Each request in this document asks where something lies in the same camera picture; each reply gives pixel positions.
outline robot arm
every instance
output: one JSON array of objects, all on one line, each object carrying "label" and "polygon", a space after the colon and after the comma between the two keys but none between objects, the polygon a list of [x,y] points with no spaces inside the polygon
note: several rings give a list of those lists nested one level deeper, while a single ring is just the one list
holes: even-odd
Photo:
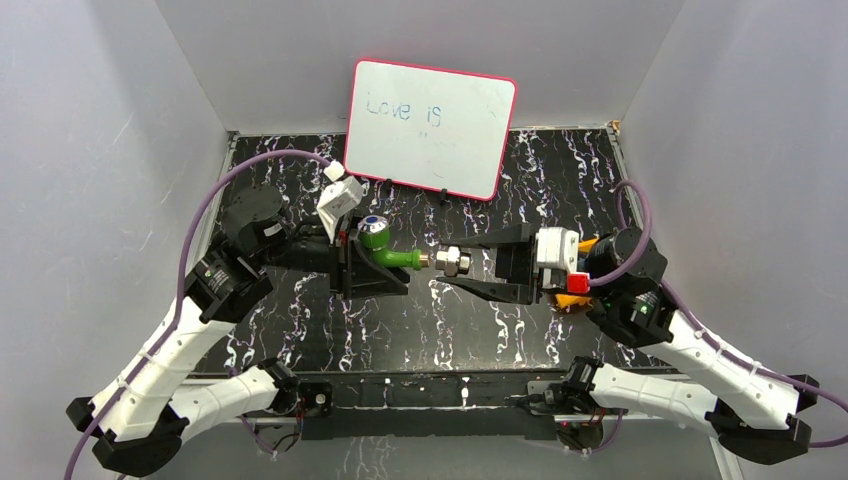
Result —
[{"label": "robot arm", "polygon": [[[213,426],[257,410],[292,412],[301,401],[298,380],[276,358],[203,388],[180,385],[216,342],[226,337],[273,290],[267,267],[328,274],[329,291],[344,299],[407,293],[409,274],[428,266],[420,251],[391,252],[388,223],[354,211],[362,199],[353,177],[328,186],[318,215],[287,226],[275,187],[240,192],[221,215],[221,232],[189,272],[176,299],[142,349],[108,387],[71,402],[66,413],[79,431],[98,415],[94,454],[107,469],[142,477],[165,465],[183,442]],[[176,331],[152,353],[182,302]],[[129,372],[143,367],[128,384]],[[108,411],[108,401],[124,389]]]},{"label": "robot arm", "polygon": [[[639,229],[624,229],[581,252],[587,245],[576,232],[520,224],[444,242],[447,248],[437,253],[436,268],[445,272],[440,281],[488,301],[531,304],[543,295],[588,297],[587,315],[604,334],[676,367],[698,384],[639,377],[579,358],[568,374],[576,380],[548,389],[548,409],[589,405],[641,411],[718,437],[728,450],[762,464],[805,453],[811,429],[795,415],[814,404],[816,396],[739,367],[722,351],[759,364],[724,341],[719,351],[712,348],[704,337],[717,337],[706,328],[696,331],[665,292],[667,260],[653,241],[620,276],[590,288],[590,279],[603,278],[624,263],[640,235]],[[494,274],[502,282],[459,276],[469,271],[467,249],[472,248],[495,250]],[[806,375],[793,378],[818,386]]]}]

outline white wall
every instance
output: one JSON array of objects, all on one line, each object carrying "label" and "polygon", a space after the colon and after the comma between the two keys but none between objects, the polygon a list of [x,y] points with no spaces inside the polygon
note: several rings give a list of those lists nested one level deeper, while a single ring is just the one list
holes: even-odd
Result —
[{"label": "white wall", "polygon": [[159,0],[228,130],[347,130],[369,56],[514,78],[514,126],[620,119],[683,0]]},{"label": "white wall", "polygon": [[[848,396],[848,4],[689,0],[622,124],[669,276],[718,334]],[[801,415],[814,440],[848,418]],[[848,448],[746,479],[841,479]]]},{"label": "white wall", "polygon": [[[64,415],[167,311],[226,133],[152,0],[0,15],[2,478],[61,478]],[[75,478],[114,478],[85,450]]]}]

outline red component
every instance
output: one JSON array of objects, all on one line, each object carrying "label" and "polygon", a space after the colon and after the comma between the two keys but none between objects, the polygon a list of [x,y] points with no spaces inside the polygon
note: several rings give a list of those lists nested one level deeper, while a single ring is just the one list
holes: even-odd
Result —
[{"label": "red component", "polygon": [[568,293],[589,293],[589,274],[569,273],[565,284]]}]

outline whiteboard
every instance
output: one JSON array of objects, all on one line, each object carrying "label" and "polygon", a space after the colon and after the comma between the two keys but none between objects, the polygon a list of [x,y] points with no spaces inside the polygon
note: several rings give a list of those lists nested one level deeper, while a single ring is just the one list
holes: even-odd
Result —
[{"label": "whiteboard", "polygon": [[345,168],[353,175],[491,200],[516,91],[508,78],[360,60]]}]

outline purple cable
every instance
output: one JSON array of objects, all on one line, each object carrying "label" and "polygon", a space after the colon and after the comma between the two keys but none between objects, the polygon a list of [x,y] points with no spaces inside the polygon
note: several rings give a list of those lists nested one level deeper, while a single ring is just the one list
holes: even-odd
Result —
[{"label": "purple cable", "polygon": [[610,434],[609,438],[607,438],[606,440],[601,442],[601,444],[598,445],[598,448],[593,448],[592,453],[600,452],[601,450],[604,450],[604,449],[606,449],[607,447],[610,446],[610,444],[613,442],[613,440],[615,440],[615,437],[618,436],[618,431],[621,430],[621,420],[622,420],[622,418],[624,418],[624,410],[619,410],[618,411],[618,420],[615,421],[615,428],[612,430],[612,434]]},{"label": "purple cable", "polygon": [[[618,211],[619,220],[621,221],[624,217],[621,211],[621,201],[624,197],[624,188],[630,187],[639,194],[639,201],[642,204],[642,216],[644,226],[642,228],[642,233],[639,235],[639,241],[636,243],[636,248],[633,250],[633,253],[630,254],[621,265],[619,265],[612,272],[598,278],[590,278],[589,286],[590,287],[601,287],[610,282],[614,282],[618,280],[622,275],[624,275],[628,270],[630,270],[636,262],[639,261],[639,258],[642,257],[642,254],[645,253],[645,249],[648,248],[648,242],[651,240],[651,228],[653,227],[653,220],[651,217],[651,208],[648,205],[648,201],[645,200],[645,192],[641,187],[631,182],[630,180],[623,180],[621,183],[616,185],[615,187],[615,198],[616,198],[616,209]],[[626,224],[622,224],[622,228],[627,228]]]},{"label": "purple cable", "polygon": [[[272,158],[285,157],[288,155],[297,155],[299,157],[306,157],[312,160],[317,161],[323,167],[328,167],[330,165],[330,161],[326,158],[312,152],[306,152],[303,150],[295,150],[295,149],[284,149],[284,150],[273,150],[271,152],[266,152],[260,155],[256,155],[255,157],[249,158],[244,162],[233,167],[229,172],[227,172],[220,180],[212,187],[211,190],[206,194],[206,197],[200,202],[200,207],[198,207],[197,211],[194,212],[194,218],[191,219],[191,224],[189,224],[188,232],[186,233],[185,240],[183,241],[183,249],[180,252],[180,264],[179,271],[177,272],[177,299],[176,305],[174,307],[174,318],[171,320],[171,323],[162,332],[162,336],[159,337],[158,340],[150,347],[147,351],[148,356],[153,356],[156,351],[158,351],[162,345],[168,340],[171,334],[177,330],[177,326],[180,324],[180,316],[183,312],[183,302],[179,301],[183,298],[183,293],[185,292],[185,271],[186,266],[188,264],[188,254],[189,250],[191,250],[191,242],[194,240],[194,233],[197,230],[197,226],[200,225],[200,220],[203,218],[204,212],[212,203],[212,200],[215,198],[215,195],[227,186],[233,179],[239,175],[240,173],[246,171],[250,167],[264,162],[266,160],[270,160]],[[141,360],[130,370],[130,373],[127,375],[127,378],[124,379],[124,382],[129,385],[135,377],[138,376],[141,369],[147,365],[148,357],[142,357]],[[103,408],[100,410],[88,427],[83,432],[80,437],[77,445],[74,447],[74,451],[71,453],[71,458],[68,460],[68,465],[65,467],[65,476],[64,480],[71,480],[74,476],[74,467],[76,466],[77,460],[79,460],[80,455],[82,454],[82,449],[85,447],[85,442],[88,440],[88,437],[94,433],[94,430],[100,425],[100,422],[103,420],[103,417],[109,413],[115,403],[118,402],[118,399],[121,398],[121,394],[124,393],[126,387],[119,387],[115,390],[115,393],[109,397],[109,400],[103,405]]]},{"label": "purple cable", "polygon": [[[635,183],[631,182],[630,180],[625,180],[625,181],[619,183],[618,186],[616,187],[616,212],[618,213],[618,223],[619,223],[619,225],[621,226],[621,228],[627,227],[627,222],[624,218],[624,209],[622,207],[623,190],[621,188],[623,186],[629,186],[630,188],[632,188],[633,190],[636,191],[636,193],[639,197],[639,205],[641,207],[640,209],[642,210],[642,215],[644,217],[644,219],[643,219],[644,228],[642,229],[642,235],[650,237],[651,227],[652,227],[652,224],[651,224],[651,206],[648,204],[645,192],[639,186],[637,186]],[[641,243],[642,243],[641,242],[642,237],[639,237],[639,240],[640,241],[639,241],[639,244],[636,247],[636,250],[633,252],[632,255],[630,255],[630,257],[628,257],[628,259],[627,259],[628,261],[631,258],[638,259],[642,255],[642,253],[644,253],[644,248],[642,248],[641,250],[639,249],[639,245],[641,245]],[[671,298],[671,301],[674,302],[677,305],[677,308],[681,311],[681,313],[683,313],[683,318],[686,319],[686,321],[689,323],[689,325],[691,325],[692,328],[694,328],[695,330],[704,330],[704,324],[702,324],[698,320],[698,318],[695,316],[695,314],[692,312],[692,310],[689,307],[686,306],[686,304],[680,298],[680,295],[678,295],[677,292],[674,291],[673,288],[671,288],[671,285],[669,285],[669,283],[666,280],[662,281],[662,287],[663,287],[663,290],[665,290],[665,292],[668,294],[669,298]],[[721,350],[721,345],[719,344],[718,340],[716,340],[715,337],[713,337],[710,334],[709,331],[705,330],[702,338],[704,339],[705,342],[707,342],[707,345],[709,345],[710,347],[712,347],[716,351]],[[748,362],[748,361],[746,361],[742,358],[739,358],[738,356],[736,356],[735,354],[733,354],[731,352],[728,352],[727,350],[721,350],[721,355],[723,357],[727,358],[728,360],[730,360],[734,365],[736,365],[740,368],[744,368],[745,370],[748,370],[748,371],[754,370],[754,366],[750,362]],[[848,402],[846,402],[845,400],[837,397],[836,395],[834,395],[834,394],[832,394],[828,391],[822,390],[819,387],[807,385],[806,383],[803,383],[803,382],[800,382],[798,380],[789,378],[786,375],[781,375],[777,372],[773,372],[773,371],[768,370],[766,368],[759,368],[757,370],[757,374],[762,375],[762,376],[767,377],[767,378],[770,378],[772,380],[776,380],[778,382],[787,383],[787,384],[792,385],[793,387],[795,387],[799,390],[804,390],[804,391],[813,393],[815,395],[818,395],[822,398],[829,400],[830,402],[832,402],[833,404],[835,404],[836,406],[838,406],[839,408],[844,410],[845,413],[848,413]],[[842,437],[835,438],[833,440],[823,441],[823,442],[810,442],[810,448],[838,447],[839,445],[844,445],[846,443],[848,443],[848,435],[844,435]]]},{"label": "purple cable", "polygon": [[247,420],[247,417],[245,417],[244,415],[239,415],[239,419],[241,419],[241,423],[244,424],[244,428],[246,428],[247,431],[250,432],[250,436],[253,437],[253,439],[256,441],[256,444],[259,445],[259,448],[261,448],[268,455],[274,455],[275,453],[277,453],[277,451],[274,450],[274,447],[272,447],[268,442],[265,441],[265,439],[263,439],[259,436],[258,433],[256,433],[256,430],[254,430],[253,427],[250,425],[250,422]]}]

